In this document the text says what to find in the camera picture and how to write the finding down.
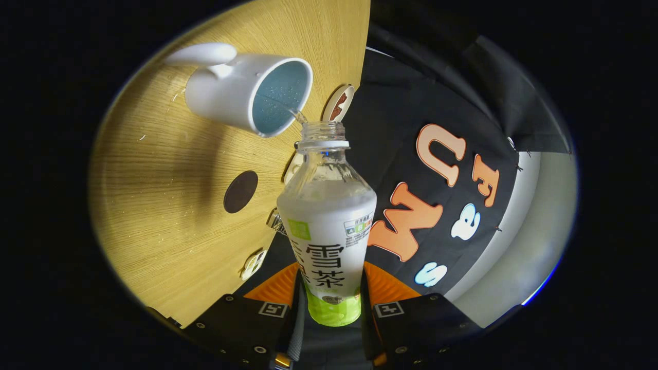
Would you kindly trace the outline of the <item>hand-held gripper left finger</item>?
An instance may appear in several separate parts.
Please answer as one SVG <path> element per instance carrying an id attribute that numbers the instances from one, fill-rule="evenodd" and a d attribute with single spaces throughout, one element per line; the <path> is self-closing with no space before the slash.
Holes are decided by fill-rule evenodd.
<path id="1" fill-rule="evenodd" d="M 242 297 L 223 295 L 183 334 L 235 369 L 292 369 L 302 349 L 303 281 L 291 264 Z"/>

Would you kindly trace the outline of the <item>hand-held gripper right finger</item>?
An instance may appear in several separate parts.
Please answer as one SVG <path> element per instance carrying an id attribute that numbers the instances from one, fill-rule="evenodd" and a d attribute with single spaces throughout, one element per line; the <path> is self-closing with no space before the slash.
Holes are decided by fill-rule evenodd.
<path id="1" fill-rule="evenodd" d="M 447 354 L 481 333 L 441 294 L 421 295 L 368 262 L 360 303 L 363 349 L 374 368 L 438 368 Z"/>

